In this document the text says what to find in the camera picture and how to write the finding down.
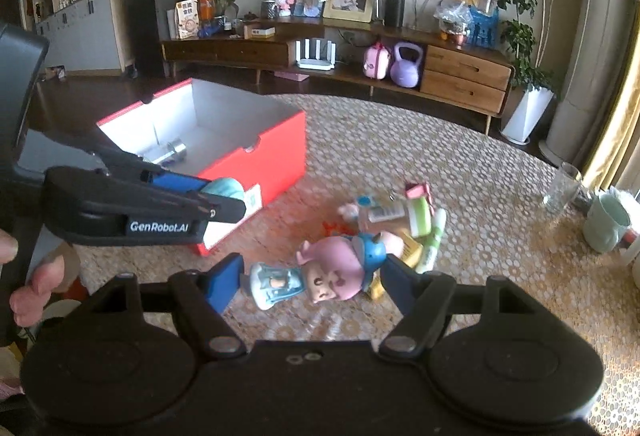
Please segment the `person's left hand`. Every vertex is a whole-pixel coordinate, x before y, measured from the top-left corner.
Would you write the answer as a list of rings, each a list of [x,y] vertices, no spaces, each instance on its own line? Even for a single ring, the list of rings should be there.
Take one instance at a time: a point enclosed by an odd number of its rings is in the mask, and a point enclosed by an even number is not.
[[[32,278],[12,293],[9,305],[13,320],[20,328],[30,328],[42,317],[51,295],[68,288],[66,257],[73,252],[67,243],[62,243],[49,254],[32,273]]]

